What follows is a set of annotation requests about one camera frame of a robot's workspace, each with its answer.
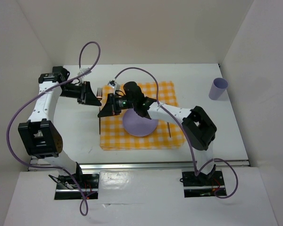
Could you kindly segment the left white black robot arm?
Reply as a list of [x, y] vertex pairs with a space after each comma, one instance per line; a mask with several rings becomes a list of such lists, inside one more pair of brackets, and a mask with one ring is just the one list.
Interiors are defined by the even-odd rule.
[[79, 188], [84, 176], [79, 164], [63, 150], [62, 136], [53, 124], [59, 97], [75, 98], [79, 104], [101, 106], [91, 89], [90, 82], [79, 78], [78, 84], [68, 83], [70, 72], [55, 66], [51, 73], [43, 73], [38, 79], [42, 96], [36, 100], [27, 122], [18, 126], [19, 135], [29, 156], [45, 160], [59, 172], [57, 183], [68, 188]]

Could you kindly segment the yellow white checkered cloth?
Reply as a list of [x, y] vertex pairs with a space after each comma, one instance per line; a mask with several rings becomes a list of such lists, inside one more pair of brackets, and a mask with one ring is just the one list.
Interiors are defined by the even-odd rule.
[[[156, 98], [155, 82], [138, 83], [145, 96]], [[160, 102], [178, 106], [174, 84], [171, 81], [158, 83]], [[103, 87], [103, 100], [105, 104], [108, 93], [112, 92], [109, 86]], [[101, 118], [100, 147], [105, 150], [135, 150], [135, 149], [174, 149], [179, 148], [185, 142], [184, 135], [177, 125], [169, 124], [171, 137], [169, 136], [167, 122], [158, 121], [158, 126], [150, 135], [135, 137], [130, 135], [123, 127], [120, 115]]]

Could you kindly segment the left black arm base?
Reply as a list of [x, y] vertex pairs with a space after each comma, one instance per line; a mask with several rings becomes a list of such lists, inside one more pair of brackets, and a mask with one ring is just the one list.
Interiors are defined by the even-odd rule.
[[[49, 174], [51, 180], [56, 183], [55, 200], [82, 200], [81, 193], [78, 186], [73, 180], [67, 176], [55, 177]], [[84, 195], [87, 196], [87, 200], [98, 199], [100, 173], [82, 174], [77, 182]]]

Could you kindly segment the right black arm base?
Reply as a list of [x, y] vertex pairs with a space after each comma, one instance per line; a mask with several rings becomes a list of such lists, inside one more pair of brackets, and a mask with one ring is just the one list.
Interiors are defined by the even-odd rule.
[[191, 169], [183, 169], [179, 181], [185, 198], [227, 196], [223, 173], [219, 169], [210, 178], [203, 173], [196, 176]]

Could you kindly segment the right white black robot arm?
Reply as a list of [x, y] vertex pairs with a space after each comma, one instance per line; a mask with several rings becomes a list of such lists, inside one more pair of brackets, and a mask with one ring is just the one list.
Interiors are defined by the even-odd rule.
[[[208, 184], [216, 170], [213, 152], [209, 146], [216, 137], [217, 128], [204, 109], [200, 106], [193, 109], [180, 108], [159, 102], [157, 98], [145, 96], [134, 81], [125, 83], [123, 89], [125, 94], [122, 97], [118, 97], [115, 92], [108, 94], [98, 117], [116, 116], [122, 110], [133, 109], [140, 118], [178, 125], [192, 153], [197, 181], [202, 185]], [[200, 152], [198, 159], [195, 158], [194, 151]]]

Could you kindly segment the purple plastic plate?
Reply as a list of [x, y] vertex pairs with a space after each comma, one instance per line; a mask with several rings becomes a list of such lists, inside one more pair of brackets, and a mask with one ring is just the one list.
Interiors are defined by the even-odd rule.
[[145, 137], [155, 131], [158, 120], [140, 117], [134, 109], [128, 109], [122, 118], [125, 131], [135, 137]]

